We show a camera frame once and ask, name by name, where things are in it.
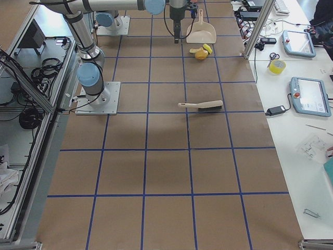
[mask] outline dustpan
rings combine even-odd
[[[199,21],[193,23],[191,34],[186,38],[187,43],[216,43],[216,31],[213,25],[203,21],[203,10],[199,9]]]

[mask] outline blue joint cap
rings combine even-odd
[[[145,0],[145,8],[152,15],[158,15],[164,11],[165,0]]]
[[[103,27],[110,27],[113,24],[113,16],[107,12],[98,12],[96,14],[96,21]]]
[[[85,87],[94,86],[99,79],[100,72],[97,66],[91,62],[79,66],[76,76]]]

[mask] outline keyboard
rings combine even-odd
[[[277,16],[289,16],[290,11],[284,3],[284,0],[275,0],[274,12]]]

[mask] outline screen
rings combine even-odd
[[[288,31],[289,45],[292,51],[306,54],[312,53],[309,37],[307,34]]]
[[[324,103],[321,83],[317,81],[298,79],[298,84],[300,87],[300,102],[302,109],[325,113],[326,106]]]

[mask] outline brush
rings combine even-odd
[[[223,101],[211,101],[204,103],[178,103],[178,107],[180,108],[197,108],[199,111],[208,111],[208,110],[216,110],[222,109]]]

